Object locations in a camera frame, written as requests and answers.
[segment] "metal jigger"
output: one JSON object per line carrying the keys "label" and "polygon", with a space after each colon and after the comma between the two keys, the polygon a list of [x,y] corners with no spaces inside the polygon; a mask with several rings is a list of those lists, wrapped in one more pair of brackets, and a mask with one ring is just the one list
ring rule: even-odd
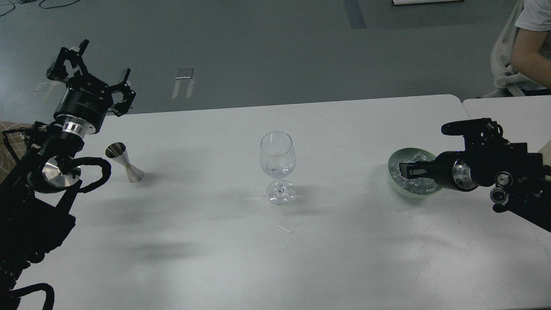
{"label": "metal jigger", "polygon": [[126,175],[128,176],[128,181],[130,181],[130,183],[138,183],[145,176],[145,173],[143,173],[143,171],[130,164],[130,161],[128,160],[128,153],[126,152],[126,146],[124,143],[116,142],[109,145],[107,149],[105,149],[105,156],[125,166]]}

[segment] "person's arm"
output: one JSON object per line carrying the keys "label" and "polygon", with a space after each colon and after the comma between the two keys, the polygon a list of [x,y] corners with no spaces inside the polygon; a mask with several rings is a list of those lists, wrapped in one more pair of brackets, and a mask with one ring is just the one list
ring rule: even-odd
{"label": "person's arm", "polygon": [[547,31],[520,28],[511,53],[511,65],[526,77],[551,89],[551,60],[539,54]]}

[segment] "wine glass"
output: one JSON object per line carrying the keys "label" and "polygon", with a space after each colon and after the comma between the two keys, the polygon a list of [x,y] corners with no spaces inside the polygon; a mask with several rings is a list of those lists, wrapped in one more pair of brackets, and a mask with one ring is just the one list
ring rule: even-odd
{"label": "wine glass", "polygon": [[295,163],[295,149],[289,135],[285,132],[273,131],[262,138],[260,165],[267,175],[278,179],[266,189],[269,202],[282,205],[293,199],[295,188],[291,183],[282,179],[293,171]]}

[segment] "gray floor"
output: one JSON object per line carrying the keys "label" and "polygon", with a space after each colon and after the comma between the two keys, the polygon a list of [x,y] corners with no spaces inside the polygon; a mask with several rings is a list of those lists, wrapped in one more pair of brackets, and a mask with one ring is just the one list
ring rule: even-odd
{"label": "gray floor", "polygon": [[[59,5],[73,0],[48,0]],[[132,69],[132,113],[492,90],[489,55],[515,0],[393,6],[391,0],[81,0],[0,17],[0,120],[49,122],[63,95],[45,72],[90,45],[109,84]],[[0,14],[11,5],[0,6]],[[186,97],[179,68],[194,69]]]}

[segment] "chair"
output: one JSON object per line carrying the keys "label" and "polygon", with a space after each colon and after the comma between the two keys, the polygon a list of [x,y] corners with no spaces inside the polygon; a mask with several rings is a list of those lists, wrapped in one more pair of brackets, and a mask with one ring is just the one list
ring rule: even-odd
{"label": "chair", "polygon": [[513,43],[518,32],[515,22],[523,7],[524,0],[517,0],[507,24],[491,51],[490,68],[494,75],[494,85],[499,89],[487,94],[484,98],[496,97],[502,89],[507,89],[515,97],[524,96],[518,84],[528,82],[530,79],[520,74],[510,63]]}

